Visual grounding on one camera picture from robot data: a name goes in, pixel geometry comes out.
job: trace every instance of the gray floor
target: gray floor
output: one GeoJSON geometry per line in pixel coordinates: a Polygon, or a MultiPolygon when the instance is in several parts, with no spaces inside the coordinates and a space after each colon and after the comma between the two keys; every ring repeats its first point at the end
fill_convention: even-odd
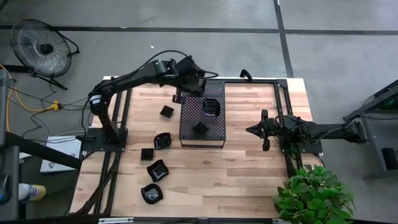
{"type": "MultiPolygon", "coordinates": [[[[286,29],[397,29],[394,0],[280,0],[286,29]]],[[[146,0],[94,1],[12,0],[0,22],[34,18],[50,24],[120,27],[229,27],[277,28],[272,1],[260,0],[146,0]]],[[[248,69],[255,77],[286,77],[277,34],[64,32],[79,46],[69,72],[58,80],[70,88],[51,100],[68,103],[86,96],[104,75],[120,75],[135,69],[146,58],[165,49],[192,54],[199,65],[224,77],[248,69]]],[[[362,105],[374,92],[397,79],[398,36],[288,35],[295,77],[304,78],[313,119],[340,123],[342,117],[362,105]]],[[[10,46],[9,31],[0,30],[0,62],[18,64],[10,46]]],[[[165,55],[178,59],[179,55],[165,55]]],[[[42,97],[49,86],[24,74],[13,74],[21,91],[42,97]]],[[[40,103],[23,97],[32,108],[40,103]]],[[[11,130],[16,134],[34,127],[30,115],[11,106],[11,130]]],[[[80,112],[39,115],[51,135],[80,130],[80,112]]],[[[28,138],[45,134],[43,129],[28,138]]],[[[363,220],[398,223],[396,179],[365,183],[362,175],[379,170],[375,152],[368,146],[344,141],[322,141],[327,168],[353,189],[357,211],[363,220]]],[[[57,182],[56,177],[41,177],[57,182]]],[[[45,210],[43,201],[33,217],[59,215],[69,203],[69,186],[48,201],[58,207],[45,210]]]]}

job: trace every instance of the wooden table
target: wooden table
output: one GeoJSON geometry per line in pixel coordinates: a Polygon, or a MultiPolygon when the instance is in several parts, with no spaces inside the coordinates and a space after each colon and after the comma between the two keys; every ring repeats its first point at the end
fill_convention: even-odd
{"type": "MultiPolygon", "coordinates": [[[[294,115],[311,121],[303,79],[287,81],[294,115]]],[[[272,196],[287,180],[285,157],[274,138],[270,138],[270,150],[263,152],[262,140],[245,131],[260,121],[262,109],[267,109],[270,117],[277,116],[274,88],[270,84],[226,84],[225,91],[224,148],[194,149],[182,148],[178,140],[181,106],[172,103],[174,87],[143,85],[133,89],[127,122],[129,137],[119,166],[112,216],[278,217],[272,196]],[[171,119],[159,114],[164,105],[175,109],[171,119]],[[154,147],[154,137],[163,132],[172,134],[170,149],[155,151],[153,161],[140,161],[141,149],[154,147]],[[152,183],[146,167],[158,159],[163,159],[170,175],[157,183],[164,199],[148,205],[140,189],[152,183]]],[[[101,126],[97,118],[93,126],[101,126]]],[[[71,212],[78,210],[97,187],[103,157],[103,152],[95,152],[83,161],[71,212]]],[[[311,154],[303,154],[302,159],[304,164],[320,165],[311,154]]]]}

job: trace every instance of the fan stand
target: fan stand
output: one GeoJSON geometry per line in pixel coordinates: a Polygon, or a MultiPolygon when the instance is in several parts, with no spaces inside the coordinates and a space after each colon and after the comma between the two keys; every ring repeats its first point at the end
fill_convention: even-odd
{"type": "MultiPolygon", "coordinates": [[[[71,44],[73,44],[76,47],[76,50],[72,53],[70,53],[69,55],[74,55],[74,54],[78,54],[80,53],[79,51],[79,46],[77,46],[76,43],[74,43],[73,41],[71,41],[68,37],[65,37],[63,34],[59,33],[57,30],[54,30],[55,32],[58,33],[58,35],[62,36],[65,40],[69,41],[71,44]]],[[[39,78],[45,82],[48,82],[49,84],[53,84],[63,90],[68,90],[67,87],[63,86],[61,83],[57,82],[54,80],[54,78],[50,77],[49,79],[44,78],[41,75],[38,75],[34,72],[32,72],[34,69],[31,69],[27,66],[24,65],[3,65],[4,68],[6,68],[8,70],[8,72],[13,72],[13,73],[29,73],[32,77],[34,78],[39,78]]]]}

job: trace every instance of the plastic bottle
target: plastic bottle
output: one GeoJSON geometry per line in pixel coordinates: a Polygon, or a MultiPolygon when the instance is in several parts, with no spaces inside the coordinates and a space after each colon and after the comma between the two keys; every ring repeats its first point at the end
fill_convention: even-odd
{"type": "Polygon", "coordinates": [[[20,201],[35,201],[40,200],[45,195],[45,187],[34,184],[19,184],[18,185],[18,200],[20,201]]]}

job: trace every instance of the perforated metal box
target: perforated metal box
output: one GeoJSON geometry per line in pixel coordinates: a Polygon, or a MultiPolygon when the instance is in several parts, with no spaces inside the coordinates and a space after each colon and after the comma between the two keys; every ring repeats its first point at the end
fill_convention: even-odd
{"type": "Polygon", "coordinates": [[[224,147],[226,139],[225,131],[225,83],[216,80],[208,80],[205,91],[201,96],[192,96],[182,93],[183,103],[181,105],[180,118],[180,142],[182,147],[224,147]],[[220,103],[220,115],[210,116],[203,110],[205,98],[216,99],[220,103]],[[207,133],[199,138],[193,132],[193,127],[202,122],[208,127],[207,133]]]}

